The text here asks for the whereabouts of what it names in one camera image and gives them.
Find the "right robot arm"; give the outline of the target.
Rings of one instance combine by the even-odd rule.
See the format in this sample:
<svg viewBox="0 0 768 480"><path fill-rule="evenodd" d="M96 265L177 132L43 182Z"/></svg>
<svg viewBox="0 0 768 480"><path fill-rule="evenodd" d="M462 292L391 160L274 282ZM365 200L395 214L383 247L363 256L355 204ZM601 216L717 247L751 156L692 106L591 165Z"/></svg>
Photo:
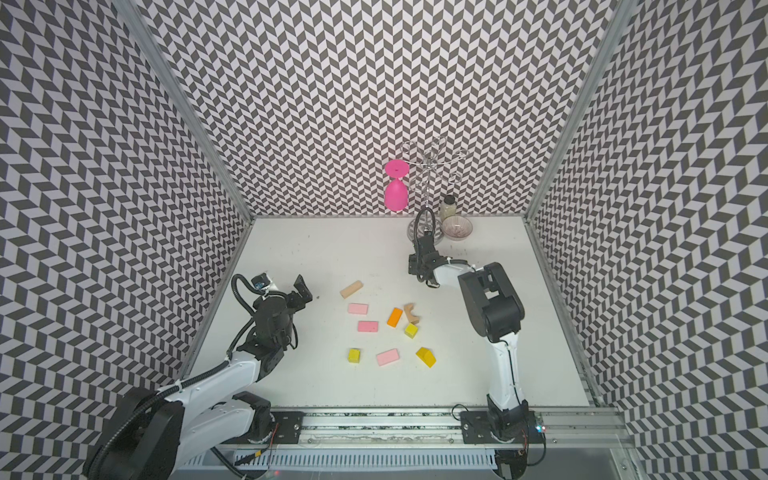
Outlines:
<svg viewBox="0 0 768 480"><path fill-rule="evenodd" d="M502 265L493 262L476 267L464 259L444 256L430 231L414 238L412 244L408 273L430 288L458 288L472 328L487 345L486 418L493 438L501 443L545 443L545 431L535 423L523 393L517 360L525 309Z"/></svg>

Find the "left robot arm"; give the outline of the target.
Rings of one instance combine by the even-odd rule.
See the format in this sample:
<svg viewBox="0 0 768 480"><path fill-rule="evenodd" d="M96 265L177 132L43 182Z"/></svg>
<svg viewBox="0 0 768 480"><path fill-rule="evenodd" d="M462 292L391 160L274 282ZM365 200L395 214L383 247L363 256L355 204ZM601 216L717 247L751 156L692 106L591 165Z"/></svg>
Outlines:
<svg viewBox="0 0 768 480"><path fill-rule="evenodd" d="M232 277L230 288L249 319L223 361L158 390L133 388L89 449L88 479L168 479L181 466L231 439L268 449L280 423L269 400L249 387L270 375L299 345L294 316L313 299L303 277L280 291L267 274Z"/></svg>

